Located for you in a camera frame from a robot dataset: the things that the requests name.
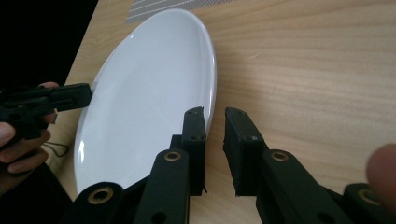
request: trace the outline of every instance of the oval plate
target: oval plate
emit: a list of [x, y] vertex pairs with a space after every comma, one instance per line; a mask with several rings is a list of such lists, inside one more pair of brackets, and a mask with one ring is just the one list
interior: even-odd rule
[[75, 143], [78, 193], [103, 181], [126, 189], [148, 176], [191, 108], [204, 108], [208, 134], [216, 81], [211, 39], [192, 13], [169, 9], [141, 23], [92, 83]]

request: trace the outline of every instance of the human hand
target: human hand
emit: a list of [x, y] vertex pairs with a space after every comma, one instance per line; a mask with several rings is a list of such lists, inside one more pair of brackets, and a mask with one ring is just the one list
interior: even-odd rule
[[396, 144], [384, 145], [371, 155], [366, 175], [380, 203], [396, 217]]
[[[41, 84], [46, 88], [58, 87], [54, 82]], [[53, 122], [55, 115], [43, 117], [45, 122]], [[5, 122], [0, 122], [0, 147], [5, 145], [15, 135], [15, 129]], [[18, 186], [29, 175], [12, 176], [26, 171], [32, 171], [48, 158], [48, 153], [40, 146], [50, 139], [50, 132], [41, 131], [41, 137], [31, 140], [22, 139], [17, 143], [0, 151], [0, 162], [9, 163], [7, 170], [0, 169], [0, 196]]]

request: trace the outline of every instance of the wood grain surface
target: wood grain surface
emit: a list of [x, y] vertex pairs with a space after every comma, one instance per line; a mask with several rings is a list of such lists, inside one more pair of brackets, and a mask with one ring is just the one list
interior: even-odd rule
[[[138, 23], [132, 1], [99, 0], [67, 82], [92, 83]], [[224, 109], [246, 111], [270, 148], [292, 153], [321, 184], [342, 193], [366, 182], [370, 154], [396, 142], [396, 2], [239, 0], [193, 11], [215, 46], [218, 89], [206, 146], [208, 193], [191, 197], [190, 223], [261, 223], [254, 197], [235, 197], [222, 151]], [[79, 111], [62, 112], [48, 164], [74, 199]]]

